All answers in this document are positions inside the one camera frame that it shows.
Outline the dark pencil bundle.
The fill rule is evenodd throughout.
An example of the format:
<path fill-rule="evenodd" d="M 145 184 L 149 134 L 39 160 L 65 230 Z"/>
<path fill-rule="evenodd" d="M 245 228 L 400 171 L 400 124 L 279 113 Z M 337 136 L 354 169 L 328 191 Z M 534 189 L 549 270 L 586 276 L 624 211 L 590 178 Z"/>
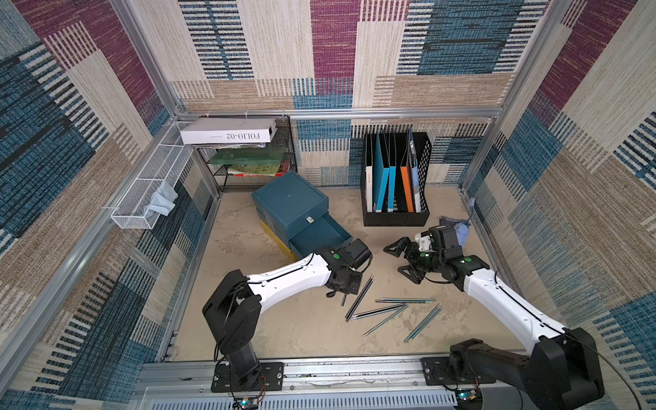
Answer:
<path fill-rule="evenodd" d="M 363 299 L 367 295 L 367 292 L 372 287 L 372 284 L 373 284 L 374 280 L 375 280 L 375 277 L 373 275 L 367 280 L 367 283 L 364 285 L 364 287 L 361 290 L 360 294 L 357 296 L 357 298 L 355 299 L 353 305 L 351 306 L 350 310 L 348 311 L 348 313 L 345 316 L 345 320 L 347 322 L 351 321 L 352 317 L 355 314 L 355 311 L 358 309 L 358 307 L 362 303 Z"/>

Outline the teal drawer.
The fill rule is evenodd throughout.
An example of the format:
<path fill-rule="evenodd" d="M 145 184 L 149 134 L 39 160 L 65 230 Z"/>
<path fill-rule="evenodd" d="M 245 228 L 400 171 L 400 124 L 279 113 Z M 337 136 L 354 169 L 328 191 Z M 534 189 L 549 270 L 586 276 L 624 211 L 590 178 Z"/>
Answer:
<path fill-rule="evenodd" d="M 331 215 L 325 214 L 290 239 L 290 249 L 298 258 L 304 258 L 319 248 L 337 249 L 352 241 L 348 233 Z"/>

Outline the teal pencil pair horizontal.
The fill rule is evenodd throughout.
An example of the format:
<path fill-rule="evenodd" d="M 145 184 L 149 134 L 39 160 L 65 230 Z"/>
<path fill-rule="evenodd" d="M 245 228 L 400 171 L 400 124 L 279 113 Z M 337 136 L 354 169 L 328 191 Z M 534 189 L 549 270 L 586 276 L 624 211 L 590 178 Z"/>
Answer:
<path fill-rule="evenodd" d="M 376 299 L 377 303 L 396 303 L 396 304 L 429 304 L 436 302 L 433 298 L 391 298 L 381 297 Z"/>

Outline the yellow bottom drawer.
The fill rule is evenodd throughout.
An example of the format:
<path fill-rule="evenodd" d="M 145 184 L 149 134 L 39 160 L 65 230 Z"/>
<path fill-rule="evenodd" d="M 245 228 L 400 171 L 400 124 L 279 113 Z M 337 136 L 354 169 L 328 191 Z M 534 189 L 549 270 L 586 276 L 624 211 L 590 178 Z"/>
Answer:
<path fill-rule="evenodd" d="M 294 253 L 290 250 L 290 248 L 285 245 L 283 241 L 280 240 L 280 238 L 276 235 L 276 233 L 269 228 L 269 226 L 264 222 L 260 221 L 262 229 L 268 234 L 270 239 L 275 242 L 275 244 L 279 247 L 279 249 L 286 255 L 288 256 L 292 261 L 297 261 L 297 257 L 294 255 Z"/>

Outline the teal drawer cabinet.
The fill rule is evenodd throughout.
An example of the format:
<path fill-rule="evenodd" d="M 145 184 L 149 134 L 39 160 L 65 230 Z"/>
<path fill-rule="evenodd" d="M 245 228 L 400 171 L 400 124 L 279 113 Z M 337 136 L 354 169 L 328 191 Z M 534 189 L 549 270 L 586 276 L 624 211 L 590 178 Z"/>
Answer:
<path fill-rule="evenodd" d="M 289 172 L 252 193 L 260 220 L 290 248 L 290 239 L 329 214 L 329 198 L 306 179 Z"/>

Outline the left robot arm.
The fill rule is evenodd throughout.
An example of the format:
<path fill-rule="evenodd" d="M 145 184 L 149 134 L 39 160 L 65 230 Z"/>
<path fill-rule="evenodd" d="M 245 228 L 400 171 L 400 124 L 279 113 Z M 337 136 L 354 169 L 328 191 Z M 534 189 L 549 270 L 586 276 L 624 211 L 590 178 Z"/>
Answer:
<path fill-rule="evenodd" d="M 334 249 L 326 246 L 304 258 L 267 273 L 246 276 L 227 273 L 202 309 L 221 356 L 211 391 L 279 391 L 283 365 L 262 364 L 251 340 L 261 314 L 305 290 L 326 287 L 328 297 L 360 292 L 372 252 L 360 240 Z"/>

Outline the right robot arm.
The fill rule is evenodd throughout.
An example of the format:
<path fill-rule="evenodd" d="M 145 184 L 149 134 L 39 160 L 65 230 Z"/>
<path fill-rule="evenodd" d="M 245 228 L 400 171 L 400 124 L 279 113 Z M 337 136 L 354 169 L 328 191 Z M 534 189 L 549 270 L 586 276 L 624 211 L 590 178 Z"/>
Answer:
<path fill-rule="evenodd" d="M 492 378 L 526 393 L 540 409 L 576 409 L 603 398 L 605 386 L 596 342 L 582 328 L 569 329 L 512 290 L 478 256 L 466 256 L 453 227 L 432 227 L 384 248 L 402 256 L 399 273 L 420 284 L 430 273 L 442 284 L 481 303 L 524 346 L 524 355 L 471 338 L 451 346 L 451 379 Z"/>

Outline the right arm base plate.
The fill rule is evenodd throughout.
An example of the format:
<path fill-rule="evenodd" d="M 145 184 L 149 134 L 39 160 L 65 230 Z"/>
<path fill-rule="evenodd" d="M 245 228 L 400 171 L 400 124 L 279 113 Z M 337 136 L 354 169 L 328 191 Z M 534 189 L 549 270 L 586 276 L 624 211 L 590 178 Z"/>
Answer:
<path fill-rule="evenodd" d="M 449 368 L 449 357 L 429 356 L 420 359 L 425 383 L 428 386 L 495 384 L 496 379 L 489 376 L 475 375 L 470 371 L 455 372 Z"/>

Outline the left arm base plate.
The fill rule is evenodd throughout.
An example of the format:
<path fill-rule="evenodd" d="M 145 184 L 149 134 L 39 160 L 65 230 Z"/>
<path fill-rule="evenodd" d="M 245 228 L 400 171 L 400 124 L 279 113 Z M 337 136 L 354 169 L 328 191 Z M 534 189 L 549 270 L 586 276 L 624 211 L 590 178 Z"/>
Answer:
<path fill-rule="evenodd" d="M 253 372 L 239 377 L 227 362 L 218 363 L 212 378 L 212 393 L 281 391 L 285 364 L 280 361 L 263 362 Z"/>

